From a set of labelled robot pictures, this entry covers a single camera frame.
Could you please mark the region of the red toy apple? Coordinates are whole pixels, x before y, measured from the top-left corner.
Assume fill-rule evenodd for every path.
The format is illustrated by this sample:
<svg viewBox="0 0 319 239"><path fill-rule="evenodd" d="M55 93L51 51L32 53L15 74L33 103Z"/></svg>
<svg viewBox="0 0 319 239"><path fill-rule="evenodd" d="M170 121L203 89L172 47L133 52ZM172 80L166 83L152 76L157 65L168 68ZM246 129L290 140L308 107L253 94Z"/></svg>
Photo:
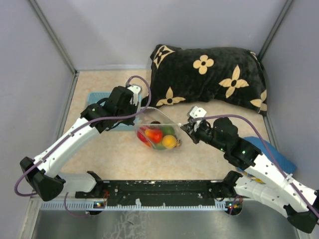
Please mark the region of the red toy apple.
<svg viewBox="0 0 319 239"><path fill-rule="evenodd" d="M148 139L145 136L145 130L146 130L146 128L144 128L144 127L140 127L137 130L137 137L142 142L147 142L148 141Z"/></svg>

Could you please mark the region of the yellow orange toy fruit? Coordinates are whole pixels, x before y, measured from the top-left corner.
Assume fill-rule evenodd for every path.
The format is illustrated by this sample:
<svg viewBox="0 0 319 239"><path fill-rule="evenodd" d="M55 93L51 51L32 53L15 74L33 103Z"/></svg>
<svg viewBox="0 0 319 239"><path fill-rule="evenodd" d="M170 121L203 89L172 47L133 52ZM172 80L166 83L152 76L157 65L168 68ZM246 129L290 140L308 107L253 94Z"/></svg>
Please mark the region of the yellow orange toy fruit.
<svg viewBox="0 0 319 239"><path fill-rule="evenodd" d="M162 143L162 145L163 145L165 148L171 149L171 148L176 147L176 145L177 145L177 139L176 139L175 136L173 136L173 135L165 135L165 136L162 138L161 143Z"/></svg>

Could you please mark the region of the green orange toy mango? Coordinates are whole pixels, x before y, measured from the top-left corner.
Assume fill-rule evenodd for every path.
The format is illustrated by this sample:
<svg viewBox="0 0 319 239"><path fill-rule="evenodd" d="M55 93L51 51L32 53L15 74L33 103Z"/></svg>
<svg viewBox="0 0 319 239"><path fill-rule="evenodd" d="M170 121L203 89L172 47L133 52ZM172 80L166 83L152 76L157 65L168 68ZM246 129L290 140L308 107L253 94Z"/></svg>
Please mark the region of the green orange toy mango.
<svg viewBox="0 0 319 239"><path fill-rule="evenodd" d="M161 126L161 127L160 127L160 130L162 131L163 136L166 136L166 135L175 135L174 127L171 126L171 125Z"/></svg>

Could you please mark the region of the clear dotted zip top bag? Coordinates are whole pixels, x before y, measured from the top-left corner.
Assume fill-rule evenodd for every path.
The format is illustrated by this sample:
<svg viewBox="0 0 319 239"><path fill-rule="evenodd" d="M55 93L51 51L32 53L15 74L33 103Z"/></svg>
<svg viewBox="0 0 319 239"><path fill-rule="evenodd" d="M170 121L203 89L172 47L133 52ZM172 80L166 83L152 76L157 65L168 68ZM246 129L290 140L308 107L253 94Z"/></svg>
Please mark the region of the clear dotted zip top bag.
<svg viewBox="0 0 319 239"><path fill-rule="evenodd" d="M137 138L153 150L173 150L182 145L179 124L153 107L137 116L134 131Z"/></svg>

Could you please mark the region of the red yellow toy pepper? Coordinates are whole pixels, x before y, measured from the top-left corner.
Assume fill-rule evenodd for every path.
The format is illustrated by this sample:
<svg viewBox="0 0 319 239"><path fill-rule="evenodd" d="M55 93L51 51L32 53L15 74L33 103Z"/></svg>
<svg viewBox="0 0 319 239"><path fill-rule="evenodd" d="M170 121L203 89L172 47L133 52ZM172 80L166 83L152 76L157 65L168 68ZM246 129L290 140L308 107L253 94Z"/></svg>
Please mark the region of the red yellow toy pepper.
<svg viewBox="0 0 319 239"><path fill-rule="evenodd" d="M159 129L146 129L145 135L153 143L159 143L163 138L163 133Z"/></svg>

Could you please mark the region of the green yellow toy mango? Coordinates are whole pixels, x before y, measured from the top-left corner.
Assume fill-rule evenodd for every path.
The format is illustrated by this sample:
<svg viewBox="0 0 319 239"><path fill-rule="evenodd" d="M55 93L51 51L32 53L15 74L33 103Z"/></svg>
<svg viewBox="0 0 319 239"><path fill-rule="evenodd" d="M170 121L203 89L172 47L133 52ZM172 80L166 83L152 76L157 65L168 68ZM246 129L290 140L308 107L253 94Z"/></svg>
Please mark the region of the green yellow toy mango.
<svg viewBox="0 0 319 239"><path fill-rule="evenodd" d="M161 142L159 142L159 143L154 143L154 144L153 144L153 148L154 148L155 150L166 150L166 147L165 147Z"/></svg>

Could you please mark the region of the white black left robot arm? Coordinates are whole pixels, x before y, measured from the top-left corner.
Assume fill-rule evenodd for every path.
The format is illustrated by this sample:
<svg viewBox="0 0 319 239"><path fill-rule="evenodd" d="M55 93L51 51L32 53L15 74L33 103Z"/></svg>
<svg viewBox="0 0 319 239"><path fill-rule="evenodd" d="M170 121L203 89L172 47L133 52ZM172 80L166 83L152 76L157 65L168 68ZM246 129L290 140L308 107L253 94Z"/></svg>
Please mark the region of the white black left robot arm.
<svg viewBox="0 0 319 239"><path fill-rule="evenodd" d="M99 177L62 173L61 168L86 143L120 123L133 125L140 109L141 86L115 87L103 103L88 105L74 125L52 146L33 159L25 157L20 166L27 182L47 202L66 192L88 193L94 198L104 191Z"/></svg>

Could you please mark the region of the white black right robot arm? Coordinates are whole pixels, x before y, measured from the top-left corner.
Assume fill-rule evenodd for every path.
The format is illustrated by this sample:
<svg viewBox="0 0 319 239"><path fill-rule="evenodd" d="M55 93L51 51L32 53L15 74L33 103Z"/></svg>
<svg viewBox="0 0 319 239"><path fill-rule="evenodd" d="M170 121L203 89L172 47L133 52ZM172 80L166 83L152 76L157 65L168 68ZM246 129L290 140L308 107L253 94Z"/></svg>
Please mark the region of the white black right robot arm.
<svg viewBox="0 0 319 239"><path fill-rule="evenodd" d="M251 198L279 212L298 230L313 232L319 222L319 192L298 182L259 148L241 138L229 118L216 119L213 125L206 120L189 120L181 129L195 144L202 141L221 150L231 165L262 181L258 183L232 171L233 178L222 185L226 196Z"/></svg>

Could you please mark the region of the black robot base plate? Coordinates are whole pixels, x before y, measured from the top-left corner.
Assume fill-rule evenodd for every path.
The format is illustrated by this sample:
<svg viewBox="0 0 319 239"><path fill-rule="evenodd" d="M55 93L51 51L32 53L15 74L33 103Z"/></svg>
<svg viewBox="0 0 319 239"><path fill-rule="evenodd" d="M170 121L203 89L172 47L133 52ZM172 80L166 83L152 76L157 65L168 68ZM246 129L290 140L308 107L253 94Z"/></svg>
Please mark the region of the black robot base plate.
<svg viewBox="0 0 319 239"><path fill-rule="evenodd" d="M216 199L234 198L233 185L222 180L99 181L90 192L76 192L77 199L105 199L108 206L143 207L214 206Z"/></svg>

